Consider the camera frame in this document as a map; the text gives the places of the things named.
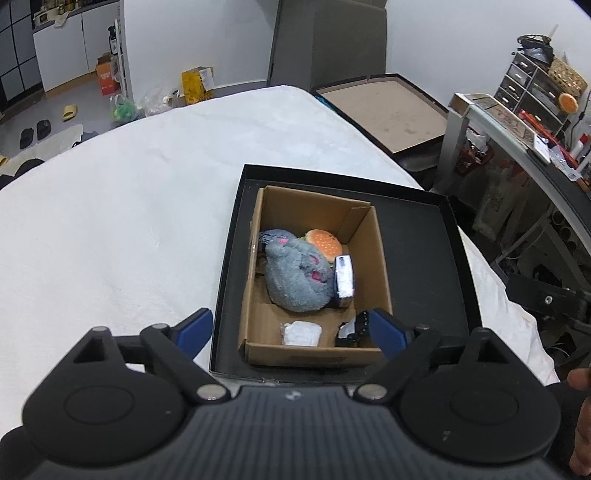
white wall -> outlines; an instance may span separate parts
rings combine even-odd
[[[214,68],[216,86],[267,79],[278,0],[122,0],[134,100]]]
[[[444,105],[454,92],[496,92],[525,34],[547,35],[591,83],[591,20],[571,0],[388,0],[387,71]]]

metal screw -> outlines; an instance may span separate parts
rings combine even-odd
[[[368,383],[365,385],[361,385],[357,393],[361,395],[366,400],[381,400],[386,396],[388,390],[386,387],[382,385],[378,385],[376,383]]]
[[[225,387],[216,384],[201,385],[197,389],[197,396],[202,400],[214,401],[224,397],[227,393]]]

black slipper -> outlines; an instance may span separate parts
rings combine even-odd
[[[23,130],[21,132],[21,150],[24,150],[25,148],[27,148],[29,145],[31,145],[33,143],[33,135],[35,134],[35,132],[33,131],[32,128],[26,128],[25,130]]]
[[[39,120],[37,122],[37,139],[43,140],[51,133],[51,123],[49,120]]]
[[[14,180],[12,175],[0,175],[0,190]]]
[[[27,160],[26,162],[23,162],[23,164],[20,167],[18,167],[17,172],[14,174],[14,178],[17,179],[22,174],[27,173],[29,170],[41,165],[42,163],[43,163],[43,160],[40,160],[39,158],[32,158],[31,160]]]

plush toy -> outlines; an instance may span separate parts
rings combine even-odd
[[[333,296],[333,272],[324,255],[299,238],[267,245],[265,281],[271,300],[292,312],[320,310]]]
[[[265,253],[265,247],[273,240],[280,240],[283,243],[286,243],[288,240],[294,238],[296,238],[296,236],[293,233],[288,232],[287,230],[281,230],[280,228],[265,230],[264,232],[259,233],[258,252],[260,254]]]

slipper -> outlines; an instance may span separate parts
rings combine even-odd
[[[17,172],[14,174],[14,178],[17,179],[22,174],[27,173],[29,170],[41,165],[42,163],[43,160],[40,160],[39,158],[32,158],[31,160],[23,162],[23,164],[20,167],[18,167]]]
[[[0,175],[0,190],[14,180],[12,175]]]
[[[33,135],[35,135],[35,132],[32,128],[26,128],[21,132],[21,150],[24,150],[33,143]]]
[[[37,140],[43,140],[51,133],[51,123],[49,120],[39,120],[37,122]]]
[[[64,108],[64,114],[61,116],[61,119],[66,122],[76,116],[78,113],[78,106],[77,105],[68,105]]]

